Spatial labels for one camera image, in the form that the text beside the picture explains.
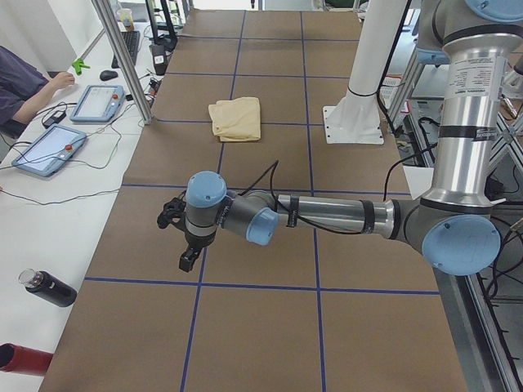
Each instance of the person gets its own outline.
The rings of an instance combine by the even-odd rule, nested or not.
[[[55,92],[73,84],[71,73],[44,77],[32,65],[0,46],[0,132],[18,139]]]

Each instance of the person's hand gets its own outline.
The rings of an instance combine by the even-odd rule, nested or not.
[[[55,90],[60,90],[67,86],[74,85],[74,76],[69,72],[60,72],[49,81],[49,84],[51,84]]]

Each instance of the red cylinder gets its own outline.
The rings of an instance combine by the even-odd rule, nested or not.
[[[51,360],[51,353],[12,343],[0,345],[0,370],[2,372],[45,376]]]

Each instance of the person's arm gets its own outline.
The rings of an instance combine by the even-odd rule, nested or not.
[[[29,124],[36,113],[51,101],[55,92],[73,84],[74,76],[71,73],[60,72],[48,84],[42,87],[39,92],[24,102],[12,119],[22,124]]]

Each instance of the beige cloth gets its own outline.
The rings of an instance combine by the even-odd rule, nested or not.
[[[236,100],[219,100],[209,105],[212,133],[220,141],[260,140],[260,101],[245,96]]]

